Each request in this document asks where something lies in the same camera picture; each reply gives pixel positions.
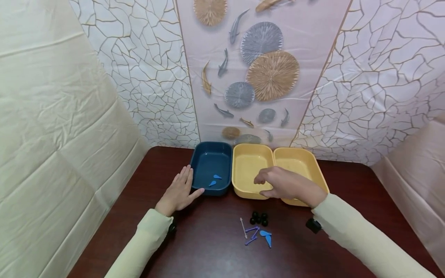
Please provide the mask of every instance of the plastic tray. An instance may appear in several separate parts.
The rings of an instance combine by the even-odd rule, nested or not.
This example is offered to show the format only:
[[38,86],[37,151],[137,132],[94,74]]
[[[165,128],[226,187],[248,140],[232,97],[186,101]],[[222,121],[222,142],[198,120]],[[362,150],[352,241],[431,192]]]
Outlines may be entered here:
[[235,193],[241,198],[265,200],[259,194],[262,190],[270,190],[269,183],[256,185],[253,183],[260,169],[273,166],[272,150],[266,145],[238,144],[233,149],[232,184]]
[[222,196],[229,189],[232,170],[232,147],[222,142],[201,142],[192,156],[192,188],[204,188],[204,195]]
[[[324,180],[315,156],[311,152],[298,148],[277,148],[274,151],[274,157],[277,166],[310,179],[329,193],[328,185]],[[298,199],[282,200],[288,205],[307,206]]]

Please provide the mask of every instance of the tan lotus leaf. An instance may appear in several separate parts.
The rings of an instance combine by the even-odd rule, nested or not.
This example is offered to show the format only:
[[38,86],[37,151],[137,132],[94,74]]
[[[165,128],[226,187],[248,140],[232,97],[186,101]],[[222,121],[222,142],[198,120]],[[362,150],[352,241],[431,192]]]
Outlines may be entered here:
[[233,140],[241,134],[241,131],[236,127],[228,126],[222,130],[222,136],[226,139]]
[[290,53],[273,51],[256,58],[246,80],[259,101],[273,101],[287,95],[298,81],[299,64]]
[[194,0],[193,9],[196,17],[206,26],[219,24],[227,11],[227,0]]

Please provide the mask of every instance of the wooden tabletop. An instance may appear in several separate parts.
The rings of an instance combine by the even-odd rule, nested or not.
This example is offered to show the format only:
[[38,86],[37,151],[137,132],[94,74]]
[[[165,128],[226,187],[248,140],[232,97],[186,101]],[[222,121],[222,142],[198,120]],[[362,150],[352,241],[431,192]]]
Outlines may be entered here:
[[[154,208],[174,176],[190,162],[193,150],[155,147],[145,156],[72,269],[70,278],[102,278]],[[372,170],[357,163],[318,161],[336,194],[359,210],[421,265],[444,277]],[[252,211],[269,214],[272,249],[264,238],[245,246],[239,218],[246,229]],[[308,208],[277,199],[239,198],[233,189],[223,197],[201,197],[175,215],[178,229],[153,255],[141,277],[374,277],[347,250],[324,232],[305,227]]]

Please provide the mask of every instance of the black watch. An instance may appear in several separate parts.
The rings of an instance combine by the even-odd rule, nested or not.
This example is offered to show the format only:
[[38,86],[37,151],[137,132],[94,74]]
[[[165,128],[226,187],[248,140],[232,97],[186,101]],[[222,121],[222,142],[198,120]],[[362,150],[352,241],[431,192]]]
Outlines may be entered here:
[[309,230],[311,230],[314,234],[320,232],[322,228],[320,223],[313,218],[306,222],[306,227],[309,228]]
[[173,221],[170,224],[170,226],[168,227],[167,234],[174,234],[175,232],[176,232],[176,221],[174,220],[174,217],[173,217]]

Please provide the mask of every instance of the light green sleeve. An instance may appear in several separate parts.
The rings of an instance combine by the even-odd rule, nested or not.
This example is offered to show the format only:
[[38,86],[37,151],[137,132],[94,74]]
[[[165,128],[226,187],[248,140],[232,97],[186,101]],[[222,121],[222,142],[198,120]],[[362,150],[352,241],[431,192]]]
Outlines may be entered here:
[[435,277],[338,196],[329,194],[312,212],[329,238],[378,278]]
[[151,255],[164,241],[172,221],[172,217],[150,209],[105,278],[139,278]]

